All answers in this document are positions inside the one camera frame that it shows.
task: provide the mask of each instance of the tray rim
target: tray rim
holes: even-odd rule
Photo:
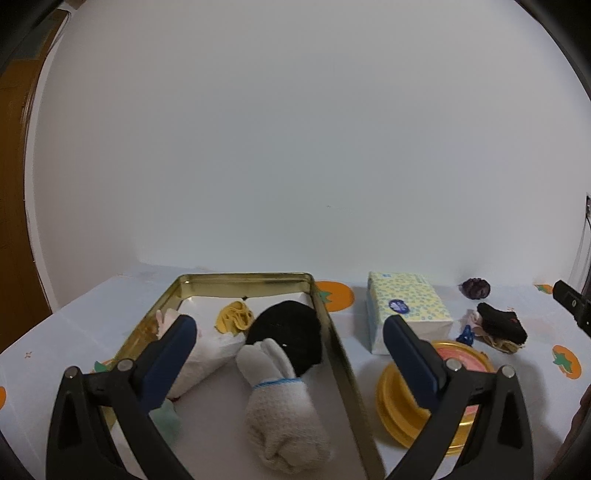
[[[109,367],[125,358],[137,359],[144,348],[157,339],[156,311],[166,308],[178,309],[183,300],[193,296],[243,297],[236,291],[256,293],[249,297],[274,296],[284,293],[303,292],[310,296],[322,327],[322,342],[326,348],[339,394],[349,420],[362,467],[368,480],[383,480],[385,468],[375,443],[365,404],[359,391],[353,369],[345,354],[345,349],[335,325],[320,297],[314,277],[309,273],[187,273],[177,277],[156,300],[144,317],[134,327]],[[218,290],[221,294],[204,295],[196,292]],[[109,428],[115,423],[110,408],[105,408]]]

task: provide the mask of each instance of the white wall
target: white wall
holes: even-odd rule
[[[591,102],[512,0],[101,0],[41,102],[56,298],[135,260],[568,277]]]

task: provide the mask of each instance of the black cloth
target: black cloth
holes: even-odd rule
[[[491,337],[509,340],[517,345],[523,345],[527,340],[527,332],[515,312],[502,312],[484,302],[478,304],[477,310],[482,317],[482,328]]]
[[[286,300],[267,308],[248,330],[246,344],[265,338],[272,338],[283,348],[298,377],[322,361],[320,321],[308,305]]]

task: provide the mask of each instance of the folded yellow cloth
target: folded yellow cloth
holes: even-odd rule
[[[244,302],[233,301],[217,314],[216,329],[220,333],[231,332],[234,336],[248,330],[255,317]]]

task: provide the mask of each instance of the white sock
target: white sock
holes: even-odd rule
[[[322,466],[330,442],[304,382],[275,340],[245,345],[236,356],[253,386],[246,407],[248,440],[268,467],[297,473]]]

